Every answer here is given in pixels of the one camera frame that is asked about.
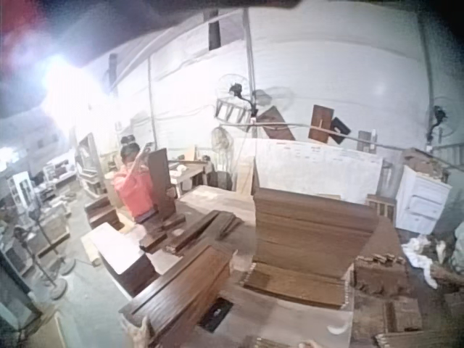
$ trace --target concrete floor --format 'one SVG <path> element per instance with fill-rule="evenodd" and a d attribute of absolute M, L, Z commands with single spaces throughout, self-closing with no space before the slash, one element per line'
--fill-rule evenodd
<path fill-rule="evenodd" d="M 83 210 L 84 204 L 90 201 L 85 193 L 79 190 L 76 200 L 70 203 L 72 213 L 68 224 L 71 237 L 61 244 L 59 249 L 65 250 L 65 254 L 75 258 L 77 262 L 71 274 L 63 277 L 68 285 L 63 298 L 57 301 L 49 299 L 48 288 L 39 280 L 40 273 L 37 271 L 29 275 L 26 281 L 33 289 L 41 307 L 46 307 L 49 303 L 56 306 L 68 348 L 130 347 L 130 341 L 120 326 L 118 314 L 118 310 L 128 300 L 102 265 L 94 268 L 85 263 L 88 262 L 88 258 L 80 238 L 91 230 Z M 50 252 L 41 261 L 48 265 L 53 259 L 54 253 Z M 34 335 L 28 341 L 27 347 L 38 347 L 34 343 Z"/>

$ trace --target drawer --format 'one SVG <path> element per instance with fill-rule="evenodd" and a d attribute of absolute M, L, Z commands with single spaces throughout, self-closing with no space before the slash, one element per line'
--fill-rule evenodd
<path fill-rule="evenodd" d="M 444 184 L 435 183 L 424 178 L 417 178 L 413 189 L 413 196 L 423 197 L 429 201 L 444 204 L 449 192 L 450 188 Z"/>
<path fill-rule="evenodd" d="M 430 234 L 434 229 L 435 224 L 435 219 L 407 211 L 402 216 L 401 223 L 397 227 L 416 233 Z"/>
<path fill-rule="evenodd" d="M 442 214 L 443 206 L 443 204 L 438 204 L 422 197 L 412 196 L 407 209 L 413 214 L 438 219 Z"/>

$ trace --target woman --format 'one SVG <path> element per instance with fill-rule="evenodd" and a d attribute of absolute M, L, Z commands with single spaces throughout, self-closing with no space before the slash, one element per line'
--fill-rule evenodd
<path fill-rule="evenodd" d="M 137 223 L 157 213 L 157 198 L 146 166 L 148 153 L 149 148 L 141 152 L 135 141 L 125 144 L 120 153 L 123 166 L 113 180 L 116 192 Z M 175 189 L 168 189 L 166 194 L 175 198 Z"/>

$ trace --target white wooden board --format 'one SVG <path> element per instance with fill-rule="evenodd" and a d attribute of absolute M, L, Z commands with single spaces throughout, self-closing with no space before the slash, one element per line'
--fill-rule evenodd
<path fill-rule="evenodd" d="M 254 154 L 261 187 L 336 194 L 360 204 L 376 193 L 383 161 L 374 154 L 325 144 L 246 139 L 240 157 Z"/>

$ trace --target table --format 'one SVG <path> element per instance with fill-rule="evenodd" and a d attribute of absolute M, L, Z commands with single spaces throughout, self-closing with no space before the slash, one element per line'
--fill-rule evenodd
<path fill-rule="evenodd" d="M 352 311 L 329 310 L 283 301 L 244 289 L 239 285 L 244 271 L 252 263 L 256 250 L 254 202 L 251 196 L 209 186 L 197 186 L 176 202 L 177 211 L 186 216 L 186 224 L 206 215 L 211 210 L 234 213 L 244 221 L 222 244 L 237 250 L 233 258 L 234 272 L 220 295 L 233 307 L 216 331 L 211 334 L 196 327 L 183 347 L 237 348 L 247 335 L 262 336 L 286 344 L 314 339 L 330 348 L 347 348 L 351 330 L 335 336 L 327 326 L 342 326 L 350 322 Z M 163 274 L 180 258 L 162 250 L 147 254 L 158 273 Z"/>
<path fill-rule="evenodd" d="M 182 183 L 188 179 L 192 179 L 195 175 L 202 174 L 203 185 L 208 184 L 208 178 L 206 173 L 206 166 L 201 164 L 185 164 L 187 169 L 182 172 L 179 176 L 171 175 L 171 183 L 175 185 L 175 190 L 177 191 L 177 197 L 182 196 Z"/>

